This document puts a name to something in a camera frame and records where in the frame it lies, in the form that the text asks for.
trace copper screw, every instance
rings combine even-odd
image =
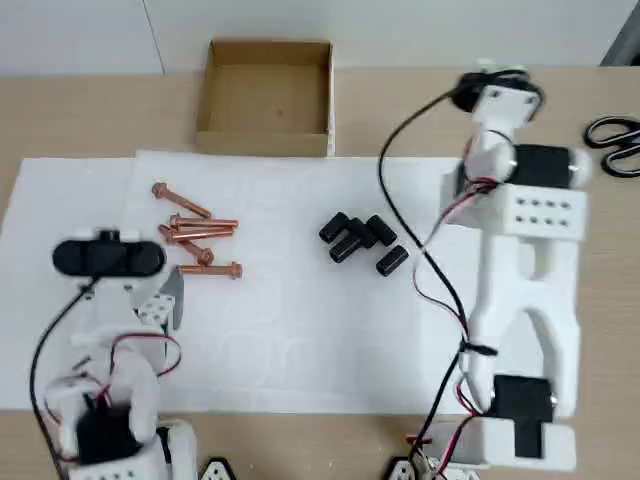
[[[166,183],[154,183],[151,188],[151,193],[153,193],[156,198],[166,198],[167,200],[176,203],[203,218],[211,218],[211,212],[209,210],[205,210],[201,206],[196,205],[177,193],[172,192],[169,190]]]
[[[232,235],[233,235],[232,228],[222,228],[222,227],[198,228],[198,229],[185,230],[180,232],[171,230],[171,239],[173,242],[182,242],[184,240],[198,240],[200,238],[231,237]]]
[[[192,275],[227,275],[234,280],[242,277],[242,265],[236,262],[227,266],[210,265],[205,267],[203,265],[180,265],[180,270],[182,270],[184,274]]]
[[[236,228],[238,226],[237,220],[219,220],[214,218],[188,218],[181,217],[180,215],[171,215],[169,220],[171,228],[179,230],[182,227],[231,227]]]
[[[158,225],[158,231],[162,234],[167,243],[175,243],[170,240],[171,229],[169,227],[167,227],[166,225]],[[178,242],[178,245],[180,245],[187,252],[196,257],[196,261],[200,265],[211,265],[213,263],[213,252],[210,248],[200,248],[195,243],[192,243],[189,240]]]

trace black wire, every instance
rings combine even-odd
[[[65,480],[66,476],[62,469],[62,465],[60,464],[60,459],[58,458],[58,453],[56,452],[55,446],[53,445],[53,440],[51,439],[51,435],[49,435],[49,431],[47,430],[47,426],[44,423],[44,419],[42,418],[42,414],[40,413],[40,409],[38,408],[38,400],[36,398],[36,371],[38,368],[38,360],[40,359],[40,354],[42,353],[42,349],[49,339],[49,336],[55,330],[55,328],[60,324],[62,319],[67,316],[67,314],[71,311],[73,307],[84,297],[88,292],[90,292],[93,287],[100,278],[94,278],[88,285],[85,285],[80,288],[80,292],[71,299],[69,303],[58,313],[54,319],[51,321],[46,330],[42,333],[40,340],[38,340],[38,345],[36,346],[36,350],[33,354],[33,359],[31,360],[31,369],[29,371],[29,397],[31,399],[31,408],[33,409],[33,415],[36,417],[36,421],[38,422],[38,426],[40,427],[40,431],[42,432],[42,436],[47,444],[47,449],[49,450],[49,455],[51,456],[51,461],[53,462],[53,466],[56,469],[56,473],[58,474],[58,478],[60,480]]]
[[[458,357],[459,356],[460,356],[460,350],[458,350],[456,352],[456,354],[453,356],[453,359],[451,360],[451,363],[449,364],[449,368],[447,368],[447,371],[445,372],[444,377],[442,377],[442,382],[440,383],[440,386],[438,387],[438,391],[436,392],[436,396],[433,399],[433,403],[431,404],[431,409],[429,410],[429,413],[427,414],[427,419],[424,421],[424,424],[422,425],[422,428],[420,429],[420,432],[418,433],[418,436],[414,440],[413,445],[411,445],[411,450],[409,450],[409,462],[413,466],[413,469],[415,470],[416,475],[418,473],[418,470],[417,470],[415,464],[413,463],[413,457],[418,452],[418,448],[420,447],[420,445],[422,445],[422,441],[424,439],[424,436],[427,433],[427,430],[429,430],[429,427],[433,423],[433,419],[436,416],[436,411],[438,410],[438,406],[440,405],[440,402],[442,401],[442,396],[444,395],[444,390],[445,390],[445,388],[447,388],[447,384],[449,383],[449,379],[451,378],[451,375],[453,375],[453,371],[455,370],[456,365],[458,364]]]
[[[393,211],[393,214],[395,215],[396,219],[398,220],[398,222],[400,222],[400,225],[402,225],[402,228],[405,230],[405,232],[407,232],[407,235],[409,235],[409,237],[411,237],[411,239],[416,244],[416,246],[422,251],[422,254],[424,255],[424,258],[426,258],[427,262],[429,262],[429,265],[431,265],[431,268],[433,269],[433,271],[436,273],[436,275],[438,276],[440,281],[444,284],[446,289],[449,291],[449,294],[451,295],[451,297],[453,298],[454,303],[456,304],[456,310],[458,312],[458,316],[460,317],[461,321],[466,324],[467,323],[467,317],[466,317],[465,312],[464,312],[464,306],[462,305],[462,301],[460,300],[460,297],[458,296],[458,292],[456,292],[456,289],[453,287],[453,285],[451,284],[451,282],[449,281],[447,276],[444,274],[444,272],[440,269],[440,267],[435,262],[433,257],[429,254],[429,252],[427,252],[423,248],[422,242],[420,241],[418,236],[414,233],[414,231],[411,229],[411,227],[407,224],[407,222],[405,221],[404,217],[402,216],[402,214],[398,210],[398,207],[396,207],[395,203],[391,199],[391,195],[389,194],[389,191],[387,190],[387,186],[385,185],[384,174],[383,174],[384,173],[383,172],[384,160],[386,158],[387,151],[389,150],[389,147],[391,146],[391,144],[393,143],[395,138],[406,127],[408,127],[414,120],[416,120],[418,117],[421,117],[422,115],[427,113],[429,110],[431,110],[433,107],[438,105],[443,100],[446,100],[447,98],[449,98],[452,95],[454,95],[459,90],[459,88],[460,87],[452,88],[451,90],[449,90],[449,91],[443,93],[442,95],[440,95],[439,97],[435,98],[434,100],[432,100],[431,102],[426,104],[424,107],[422,107],[419,110],[417,110],[416,112],[414,112],[411,116],[407,117],[402,123],[400,123],[393,130],[393,132],[391,132],[391,135],[389,135],[389,137],[385,141],[384,145],[382,146],[382,150],[380,150],[380,155],[378,156],[378,183],[380,184],[380,188],[382,189],[382,193],[384,194],[384,197],[387,200],[387,203],[389,204],[389,208],[391,208],[391,210]]]

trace brown box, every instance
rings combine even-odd
[[[325,157],[331,44],[214,40],[198,108],[202,153]]]

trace white wall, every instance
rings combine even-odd
[[[597,65],[636,0],[0,0],[0,74],[200,68],[216,36],[326,38],[340,66]],[[157,40],[159,56],[154,45]]]
[[[161,71],[140,0],[0,0],[0,75]]]

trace black clamp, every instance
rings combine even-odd
[[[475,345],[473,343],[469,343],[466,340],[460,341],[460,351],[464,352],[474,352],[484,357],[497,357],[498,351],[493,347],[488,347],[486,345]]]

